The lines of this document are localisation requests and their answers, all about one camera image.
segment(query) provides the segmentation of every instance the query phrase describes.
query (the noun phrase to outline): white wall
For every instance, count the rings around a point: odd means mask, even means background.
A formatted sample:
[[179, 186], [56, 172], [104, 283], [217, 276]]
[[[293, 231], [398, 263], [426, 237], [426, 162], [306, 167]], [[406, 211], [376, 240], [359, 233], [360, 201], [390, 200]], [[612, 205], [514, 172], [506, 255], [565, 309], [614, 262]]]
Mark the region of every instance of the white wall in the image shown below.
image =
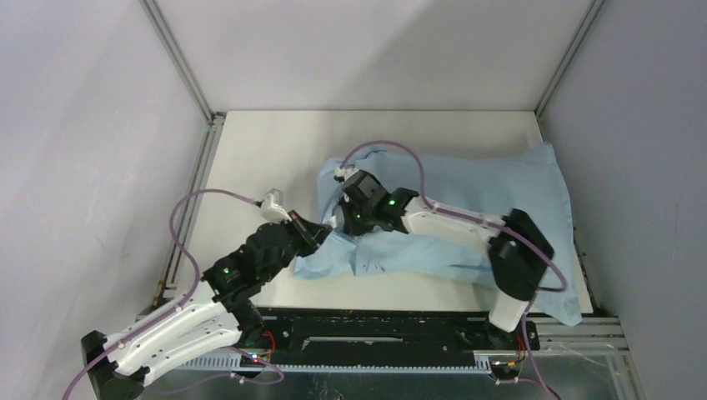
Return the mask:
[[609, 2], [544, 125], [651, 399], [704, 398], [707, 2]]
[[4, 1], [0, 60], [0, 388], [55, 399], [149, 304], [204, 121], [135, 0]]
[[163, 0], [211, 107], [533, 110], [591, 0]]

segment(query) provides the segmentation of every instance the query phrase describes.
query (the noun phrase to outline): wire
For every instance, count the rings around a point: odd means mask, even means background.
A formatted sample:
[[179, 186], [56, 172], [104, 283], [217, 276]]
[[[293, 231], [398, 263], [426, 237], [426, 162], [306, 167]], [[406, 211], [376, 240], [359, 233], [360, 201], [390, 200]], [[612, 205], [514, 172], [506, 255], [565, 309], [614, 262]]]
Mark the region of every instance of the wire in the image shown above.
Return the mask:
[[[564, 277], [562, 271], [559, 270], [559, 268], [554, 264], [554, 262], [545, 255], [544, 252], [542, 252], [539, 248], [537, 248], [530, 240], [526, 239], [523, 235], [515, 232], [513, 229], [510, 229], [509, 227], [505, 227], [504, 225], [497, 224], [496, 222], [490, 222], [490, 221], [485, 221], [483, 218], [480, 217], [475, 217], [473, 215], [468, 215], [462, 212], [456, 212], [453, 210], [448, 210], [446, 208], [442, 207], [435, 207], [428, 199], [425, 194], [425, 176], [424, 176], [424, 167], [422, 165], [422, 161], [420, 160], [419, 156], [409, 147], [405, 146], [402, 143], [399, 142], [394, 142], [392, 140], [373, 140], [371, 142], [366, 142], [363, 144], [358, 145], [354, 150], [352, 150], [341, 162], [341, 165], [339, 165], [340, 168], [344, 168], [346, 166], [346, 163], [348, 160], [353, 156], [358, 150], [361, 150], [362, 148], [366, 148], [368, 146], [373, 146], [376, 144], [386, 144], [389, 146], [395, 146], [397, 148], [403, 149], [405, 152], [410, 154], [415, 162], [418, 164], [418, 170], [420, 174], [420, 197], [422, 198], [422, 201], [425, 206], [428, 208], [435, 210], [437, 213], [440, 214], [446, 214], [449, 215], [450, 217], [455, 217], [455, 218], [461, 218], [465, 219], [467, 221], [470, 221], [472, 223], [477, 223], [477, 224], [486, 224], [491, 228], [498, 229], [500, 232], [506, 233], [510, 235], [511, 237], [517, 239], [519, 242], [521, 242], [525, 247], [529, 248], [535, 255], [537, 255], [541, 260], [543, 260], [544, 263], [550, 267], [550, 269], [553, 270], [555, 275], [557, 275], [557, 278], [560, 281], [560, 287], [539, 287], [538, 290], [544, 290], [546, 292], [554, 292], [554, 293], [560, 293], [564, 292], [567, 290], [568, 284], [567, 284], [567, 279]], [[557, 393], [549, 387], [546, 383], [545, 380], [543, 380], [542, 375], [540, 374], [540, 370], [538, 370], [538, 364], [535, 361], [535, 357], [533, 356], [533, 352], [530, 349], [530, 340], [528, 339], [528, 329], [526, 328], [526, 323], [527, 323], [527, 316], [528, 312], [530, 310], [530, 307], [532, 306], [533, 302], [528, 302], [528, 306], [525, 308], [525, 311], [523, 312], [523, 316], [520, 318], [520, 324], [523, 327], [523, 340], [525, 344], [525, 348], [528, 352], [528, 358], [530, 359], [530, 362], [533, 364], [533, 369], [535, 370], [535, 375], [538, 377], [538, 381], [533, 381], [531, 379], [523, 379], [523, 382], [529, 381], [532, 383], [537, 383], [538, 385], [542, 386], [543, 389], [548, 393], [550, 396], [554, 396], [558, 400], [560, 400], [560, 397], [557, 395]]]
[[374, 146], [377, 144], [385, 144], [385, 145], [401, 148], [414, 158], [415, 162], [418, 164], [418, 170], [419, 170], [419, 174], [420, 174], [420, 198], [422, 199], [422, 202], [424, 203], [425, 206], [427, 206], [428, 208], [430, 208], [432, 210], [435, 210], [437, 213], [449, 215], [450, 217], [465, 219], [467, 221], [470, 221], [470, 222], [476, 223], [476, 224], [486, 224], [490, 228], [498, 229], [500, 232], [510, 235], [511, 237], [513, 237], [514, 239], [518, 240], [523, 245], [525, 245], [525, 247], [529, 248], [541, 260], [543, 260], [543, 263], [547, 264], [548, 267], [550, 267], [550, 269], [553, 270], [554, 274], [559, 279], [560, 287], [538, 287], [538, 290], [545, 291], [545, 292], [555, 292], [555, 293], [560, 293], [560, 292], [564, 292], [565, 290], [567, 290], [567, 287], [568, 287], [567, 279], [564, 277], [562, 271], [559, 270], [559, 268], [554, 264], [554, 262], [548, 256], [545, 255], [544, 252], [542, 252], [539, 248], [537, 248], [530, 240], [526, 239], [523, 235], [515, 232], [513, 229], [505, 227], [504, 225], [500, 225], [496, 222], [485, 221], [481, 217], [475, 217], [473, 215], [468, 215], [468, 214], [465, 214], [462, 212], [456, 212], [453, 210], [448, 210], [446, 208], [437, 207], [437, 206], [433, 205], [429, 201], [429, 199], [427, 199], [427, 194], [426, 194], [426, 190], [425, 190], [426, 189], [426, 182], [425, 182], [424, 167], [422, 165], [422, 161], [420, 160], [417, 153], [415, 153], [410, 147], [407, 147], [402, 143], [395, 142], [392, 140], [373, 140], [371, 142], [362, 143], [362, 144], [358, 145], [354, 150], [352, 150], [346, 157], [343, 158], [343, 161], [341, 162], [341, 165], [339, 165], [339, 167], [344, 168], [346, 166], [346, 163], [348, 162], [348, 160], [358, 150], [361, 150], [362, 148], [366, 148], [369, 146]]
[[[521, 383], [521, 382], [534, 383], [536, 385], [539, 385], [538, 381], [534, 381], [533, 379], [527, 379], [526, 377], [519, 377], [518, 380], [516, 380], [516, 379], [501, 380], [501, 379], [496, 378], [492, 373], [490, 373], [489, 375], [486, 375], [486, 376], [489, 377], [489, 379], [491, 379], [492, 381], [494, 381], [497, 385], [511, 385], [511, 384], [516, 384], [516, 383]], [[555, 390], [553, 390], [553, 388], [549, 387], [549, 390], [550, 390], [550, 393], [553, 396], [555, 396], [555, 398], [557, 398], [557, 400], [562, 400], [562, 398], [559, 396], [559, 394]]]
[[272, 357], [273, 354], [275, 353], [275, 337], [273, 336], [273, 333], [270, 331], [265, 331], [263, 336], [270, 337], [270, 343], [272, 344], [272, 347], [269, 352], [267, 352], [264, 357]]
[[228, 350], [233, 350], [236, 353], [240, 354], [241, 356], [249, 358], [254, 363], [261, 363], [265, 367], [272, 369], [273, 372], [278, 374], [278, 378], [274, 379], [272, 381], [259, 381], [257, 379], [252, 379], [249, 377], [244, 377], [244, 376], [238, 375], [235, 372], [221, 372], [221, 373], [215, 373], [214, 375], [211, 375], [210, 377], [206, 377], [198, 382], [192, 383], [192, 384], [187, 385], [185, 387], [181, 387], [179, 389], [157, 390], [157, 389], [153, 389], [151, 387], [146, 387], [146, 389], [152, 393], [161, 394], [163, 396], [172, 396], [174, 394], [180, 394], [180, 393], [187, 392], [188, 390], [192, 390], [195, 387], [197, 387], [203, 383], [206, 383], [206, 382], [212, 381], [214, 379], [218, 379], [218, 378], [232, 378], [232, 379], [237, 378], [238, 381], [241, 383], [249, 382], [249, 383], [255, 383], [256, 385], [274, 385], [275, 383], [280, 383], [283, 381], [283, 379], [285, 379], [284, 372], [280, 368], [275, 367], [270, 362], [267, 362], [267, 361], [263, 360], [262, 358], [255, 358], [255, 357], [251, 356], [250, 354], [248, 354], [247, 352], [244, 352], [243, 350], [241, 350], [240, 348], [237, 348], [237, 347], [229, 346], [229, 347], [224, 347], [224, 348], [227, 348]]
[[[192, 287], [189, 288], [187, 293], [184, 295], [182, 300], [179, 300], [177, 303], [177, 307], [182, 307], [186, 302], [189, 301], [189, 299], [194, 295], [194, 292], [197, 290], [197, 286], [199, 283], [199, 277], [201, 276], [201, 271], [199, 270], [197, 260], [194, 259], [192, 256], [192, 253], [187, 250], [187, 248], [183, 245], [183, 243], [179, 242], [179, 235], [177, 235], [177, 229], [174, 227], [174, 218], [177, 217], [177, 213], [179, 210], [192, 198], [195, 198], [197, 196], [200, 196], [205, 193], [221, 193], [225, 194], [228, 196], [231, 196], [232, 198], [237, 198], [238, 200], [242, 202], [246, 202], [251, 205], [255, 205], [255, 200], [249, 197], [241, 196], [240, 194], [234, 193], [234, 192], [229, 192], [228, 190], [223, 190], [223, 189], [201, 189], [197, 190], [194, 192], [191, 192], [187, 194], [186, 196], [182, 197], [181, 200], [177, 202], [177, 204], [174, 206], [174, 209], [172, 210], [172, 214], [169, 216], [169, 232], [172, 234], [172, 240], [174, 240], [174, 244], [177, 246], [177, 248], [182, 252], [182, 254], [192, 263], [192, 267], [194, 269], [194, 282], [192, 283]], [[145, 325], [141, 326], [138, 329], [135, 329], [134, 331], [130, 332], [128, 335], [114, 343], [113, 345], [109, 346], [107, 349], [105, 349], [104, 352], [100, 353], [97, 357], [95, 357], [91, 362], [86, 364], [85, 367], [81, 371], [79, 371], [76, 376], [71, 380], [71, 382], [68, 384], [66, 390], [64, 391], [64, 394], [62, 395], [62, 400], [68, 400], [69, 397], [71, 396], [71, 393], [73, 392], [73, 389], [78, 385], [78, 382], [83, 378], [84, 375], [88, 373], [88, 371], [91, 370], [91, 368], [95, 367], [98, 363], [101, 362], [104, 358], [108, 356], [108, 354], [114, 352], [116, 349], [118, 349], [118, 346], [122, 343], [128, 343], [131, 340], [133, 340], [135, 337], [138, 335], [146, 332], [150, 328], [154, 327], [155, 325], [161, 323], [164, 321], [166, 318], [170, 317], [172, 314], [176, 312], [177, 307], [171, 307], [168, 310], [166, 310], [163, 314], [159, 315], [156, 317], [154, 320], [146, 323]]]

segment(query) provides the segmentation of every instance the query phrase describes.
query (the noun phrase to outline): blue cloth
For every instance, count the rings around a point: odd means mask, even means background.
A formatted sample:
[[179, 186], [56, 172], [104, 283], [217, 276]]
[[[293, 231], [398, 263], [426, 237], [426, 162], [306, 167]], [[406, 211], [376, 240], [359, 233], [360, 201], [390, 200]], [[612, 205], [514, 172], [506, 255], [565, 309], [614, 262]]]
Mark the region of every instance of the blue cloth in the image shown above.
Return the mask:
[[[541, 143], [517, 158], [421, 159], [428, 197], [479, 213], [508, 214], [518, 208], [533, 218], [553, 246], [553, 261], [569, 284], [563, 293], [539, 293], [535, 306], [562, 323], [579, 323], [572, 213], [553, 148]], [[336, 202], [342, 192], [341, 185], [333, 179], [333, 170], [341, 161], [328, 160], [318, 175], [321, 222], [329, 220], [338, 207]], [[419, 190], [419, 172], [410, 156], [369, 148], [355, 154], [351, 163], [372, 173], [388, 190]], [[294, 274], [297, 278], [317, 279], [348, 270], [356, 276], [413, 271], [495, 286], [489, 261], [474, 250], [436, 237], [380, 230], [357, 238], [334, 232], [314, 255], [297, 259]], [[541, 284], [556, 288], [559, 280], [548, 268]]]

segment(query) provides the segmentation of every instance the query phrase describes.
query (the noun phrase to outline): white table surface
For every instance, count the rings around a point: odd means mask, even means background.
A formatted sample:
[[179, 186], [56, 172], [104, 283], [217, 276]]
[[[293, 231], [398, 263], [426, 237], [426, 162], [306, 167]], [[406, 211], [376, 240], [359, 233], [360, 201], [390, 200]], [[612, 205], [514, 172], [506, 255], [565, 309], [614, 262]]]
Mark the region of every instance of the white table surface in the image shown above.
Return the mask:
[[[518, 156], [541, 142], [532, 112], [229, 112], [205, 187], [257, 199], [278, 188], [284, 191], [285, 208], [316, 220], [316, 177], [324, 161], [380, 138], [400, 141], [418, 153], [460, 158]], [[188, 249], [202, 270], [238, 248], [263, 223], [255, 207], [220, 194], [203, 196], [195, 220]], [[578, 260], [575, 266], [582, 312], [591, 313]], [[186, 290], [192, 280], [192, 268], [180, 265], [178, 290]], [[494, 291], [413, 272], [305, 281], [286, 268], [253, 302], [260, 307], [488, 311]]]

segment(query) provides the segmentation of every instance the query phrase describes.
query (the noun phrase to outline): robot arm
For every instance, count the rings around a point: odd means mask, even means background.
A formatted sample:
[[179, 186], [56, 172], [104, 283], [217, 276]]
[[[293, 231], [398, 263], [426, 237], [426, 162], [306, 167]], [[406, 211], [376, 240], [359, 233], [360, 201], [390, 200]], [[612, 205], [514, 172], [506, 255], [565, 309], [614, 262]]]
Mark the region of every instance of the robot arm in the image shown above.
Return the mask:
[[489, 322], [507, 333], [516, 329], [538, 290], [547, 265], [504, 232], [505, 228], [528, 239], [548, 258], [554, 255], [553, 248], [528, 214], [517, 209], [507, 216], [480, 214], [434, 201], [425, 202], [410, 189], [388, 192], [372, 174], [355, 169], [340, 169], [336, 178], [343, 182], [339, 205], [345, 233], [360, 236], [380, 227], [388, 232], [435, 236], [472, 248], [490, 261], [499, 288]]
[[235, 343], [252, 347], [261, 338], [263, 319], [249, 299], [294, 257], [314, 253], [331, 232], [331, 227], [306, 221], [294, 211], [284, 212], [272, 193], [261, 212], [271, 222], [204, 271], [187, 302], [182, 295], [121, 332], [105, 336], [93, 331], [83, 337], [85, 364], [117, 345], [88, 371], [98, 400], [137, 398], [145, 386], [192, 358]]

